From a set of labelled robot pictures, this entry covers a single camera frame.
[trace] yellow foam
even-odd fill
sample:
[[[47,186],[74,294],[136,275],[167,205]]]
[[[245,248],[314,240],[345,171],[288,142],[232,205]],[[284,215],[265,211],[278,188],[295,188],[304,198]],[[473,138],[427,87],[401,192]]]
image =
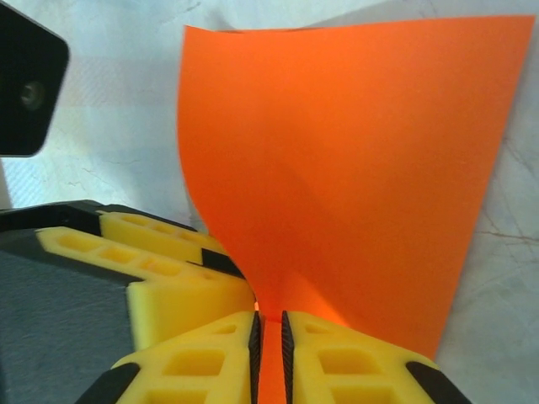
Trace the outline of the yellow foam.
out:
[[[37,237],[49,253],[143,279],[127,287],[136,349],[253,309],[243,279],[66,227],[40,230]]]
[[[406,363],[426,357],[300,312],[288,312],[293,404],[432,404]]]
[[[117,404],[249,404],[254,313],[239,312],[133,353],[141,370]]]
[[[104,238],[182,261],[202,264],[201,248],[226,254],[211,236],[143,215],[102,212],[99,223]]]

